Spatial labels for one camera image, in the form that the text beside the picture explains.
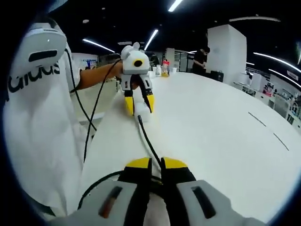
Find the black cable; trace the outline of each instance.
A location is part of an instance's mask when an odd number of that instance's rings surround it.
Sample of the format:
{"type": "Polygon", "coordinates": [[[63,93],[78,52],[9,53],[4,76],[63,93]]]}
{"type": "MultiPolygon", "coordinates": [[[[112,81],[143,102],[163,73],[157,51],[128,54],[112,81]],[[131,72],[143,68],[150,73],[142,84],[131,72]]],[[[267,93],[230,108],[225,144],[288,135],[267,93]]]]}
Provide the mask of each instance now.
{"type": "MultiPolygon", "coordinates": [[[[122,171],[116,171],[116,172],[113,172],[113,173],[110,173],[108,174],[107,176],[104,176],[103,178],[97,180],[96,182],[94,182],[85,192],[84,194],[82,195],[80,201],[79,201],[79,206],[78,206],[78,210],[81,208],[82,204],[83,204],[83,201],[84,201],[84,198],[86,198],[86,196],[96,187],[98,186],[101,182],[113,177],[113,176],[117,176],[117,175],[120,175],[121,173],[123,172],[122,171]]],[[[157,180],[158,182],[161,181],[161,178],[159,177],[156,177],[156,176],[151,176],[153,179],[157,180]]],[[[158,196],[162,197],[162,192],[160,191],[160,189],[158,188],[158,186],[156,185],[160,185],[158,183],[152,183],[152,186],[151,186],[151,192],[157,194],[158,196]]]]}
{"type": "Polygon", "coordinates": [[[96,131],[96,127],[95,127],[94,124],[92,123],[92,119],[89,118],[87,112],[85,111],[85,109],[84,109],[84,107],[83,107],[83,104],[81,103],[81,101],[80,101],[80,99],[79,99],[79,94],[78,94],[78,92],[77,92],[77,90],[76,90],[76,87],[75,87],[75,80],[74,80],[74,75],[73,75],[73,70],[72,70],[72,63],[71,63],[70,53],[68,52],[67,49],[65,49],[65,52],[67,53],[68,59],[69,59],[69,66],[70,66],[70,71],[71,71],[71,78],[72,78],[72,83],[73,83],[74,92],[75,92],[77,101],[79,102],[80,108],[82,109],[82,111],[83,111],[85,117],[88,119],[89,123],[91,123],[93,129],[95,129],[95,131],[96,131]]]}
{"type": "Polygon", "coordinates": [[[110,173],[108,174],[107,176],[104,176],[103,178],[97,180],[95,183],[93,183],[86,191],[85,193],[83,194],[83,196],[81,197],[80,201],[79,201],[79,206],[78,206],[78,210],[81,208],[81,205],[83,204],[83,200],[84,198],[97,186],[99,185],[101,182],[113,177],[113,176],[117,176],[117,175],[120,175],[121,173],[123,172],[122,171],[117,171],[117,172],[114,172],[114,173],[110,173]]]}
{"type": "MultiPolygon", "coordinates": [[[[94,105],[94,108],[93,108],[93,111],[92,111],[92,114],[91,114],[91,121],[93,120],[93,117],[94,117],[94,114],[95,114],[95,111],[96,111],[96,107],[97,107],[97,103],[98,103],[98,100],[99,100],[99,96],[100,96],[100,93],[103,89],[103,85],[105,84],[105,80],[107,79],[108,75],[110,74],[111,70],[113,69],[113,67],[120,61],[116,61],[112,67],[110,67],[110,69],[108,70],[108,73],[105,75],[104,77],[104,80],[103,80],[103,83],[99,89],[99,92],[98,92],[98,95],[97,95],[97,99],[96,99],[96,102],[95,102],[95,105],[94,105]]],[[[87,133],[87,138],[86,138],[86,143],[85,143],[85,151],[84,151],[84,162],[86,160],[86,155],[87,155],[87,145],[88,145],[88,140],[89,140],[89,135],[90,135],[90,130],[91,130],[91,125],[92,125],[92,122],[90,121],[89,123],[89,127],[88,127],[88,133],[87,133]]]]}
{"type": "Polygon", "coordinates": [[[159,164],[159,167],[162,168],[162,167],[161,167],[161,160],[159,159],[159,157],[158,157],[158,155],[157,155],[155,149],[153,148],[153,146],[151,145],[151,142],[150,142],[149,138],[147,137],[147,134],[146,134],[145,129],[144,129],[144,126],[143,126],[142,118],[141,118],[140,115],[138,115],[138,121],[139,121],[139,124],[140,124],[140,126],[141,126],[141,129],[142,129],[144,138],[145,138],[147,144],[149,145],[152,154],[155,156],[155,159],[157,160],[157,162],[158,162],[158,164],[159,164]]]}

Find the white vr headset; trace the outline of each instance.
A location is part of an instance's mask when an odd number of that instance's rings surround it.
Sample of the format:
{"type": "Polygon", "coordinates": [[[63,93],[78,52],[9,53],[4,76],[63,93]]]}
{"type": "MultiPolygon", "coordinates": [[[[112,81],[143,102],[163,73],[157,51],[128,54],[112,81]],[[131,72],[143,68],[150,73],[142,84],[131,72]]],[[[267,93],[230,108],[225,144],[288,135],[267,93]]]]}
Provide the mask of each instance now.
{"type": "Polygon", "coordinates": [[[21,78],[36,67],[54,65],[62,57],[66,45],[67,38],[54,20],[47,18],[34,23],[15,55],[11,78],[21,78]]]}

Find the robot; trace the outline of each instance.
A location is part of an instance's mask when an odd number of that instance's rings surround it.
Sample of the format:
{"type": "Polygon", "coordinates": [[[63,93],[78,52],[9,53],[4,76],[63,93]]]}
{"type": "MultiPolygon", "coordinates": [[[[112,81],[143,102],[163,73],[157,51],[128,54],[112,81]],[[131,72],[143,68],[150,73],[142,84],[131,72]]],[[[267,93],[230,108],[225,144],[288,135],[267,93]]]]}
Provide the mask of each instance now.
{"type": "Polygon", "coordinates": [[[147,55],[139,50],[140,44],[135,42],[133,46],[126,46],[121,51],[123,73],[121,74],[121,89],[124,91],[126,108],[130,115],[134,115],[135,105],[133,99],[132,84],[140,86],[142,96],[150,113],[154,111],[154,95],[152,83],[147,72],[150,61],[147,55]]]}

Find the ceiling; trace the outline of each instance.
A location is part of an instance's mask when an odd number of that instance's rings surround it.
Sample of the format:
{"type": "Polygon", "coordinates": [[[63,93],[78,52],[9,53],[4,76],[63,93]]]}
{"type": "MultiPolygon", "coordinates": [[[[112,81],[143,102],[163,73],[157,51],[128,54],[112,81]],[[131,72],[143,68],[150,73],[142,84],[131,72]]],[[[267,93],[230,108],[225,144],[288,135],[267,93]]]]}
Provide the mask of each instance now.
{"type": "MultiPolygon", "coordinates": [[[[164,51],[167,47],[184,51],[199,48],[208,28],[231,24],[247,37],[247,61],[256,69],[270,68],[287,75],[284,64],[256,56],[263,53],[283,59],[295,66],[298,62],[296,43],[301,41],[300,13],[296,0],[275,3],[274,0],[183,0],[172,13],[168,9],[174,0],[69,0],[51,13],[68,38],[73,52],[106,55],[110,52],[82,41],[95,41],[116,52],[121,41],[147,42],[154,29],[159,32],[149,51],[164,51]],[[246,16],[267,16],[281,22],[244,20],[229,23],[229,19],[246,16]]],[[[296,75],[301,73],[292,69],[296,75]]]]}

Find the bottle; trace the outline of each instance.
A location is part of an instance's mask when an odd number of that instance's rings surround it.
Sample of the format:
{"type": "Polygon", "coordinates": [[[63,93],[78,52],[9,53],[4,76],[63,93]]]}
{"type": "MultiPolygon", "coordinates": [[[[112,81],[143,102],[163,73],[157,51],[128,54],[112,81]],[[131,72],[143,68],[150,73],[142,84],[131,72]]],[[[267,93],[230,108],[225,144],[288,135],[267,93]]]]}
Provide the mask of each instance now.
{"type": "Polygon", "coordinates": [[[157,65],[157,67],[156,67],[156,76],[160,77],[161,76],[161,72],[162,72],[161,65],[157,65]]]}
{"type": "Polygon", "coordinates": [[[169,76],[169,62],[168,60],[163,61],[162,65],[162,77],[168,77],[169,76]]]}

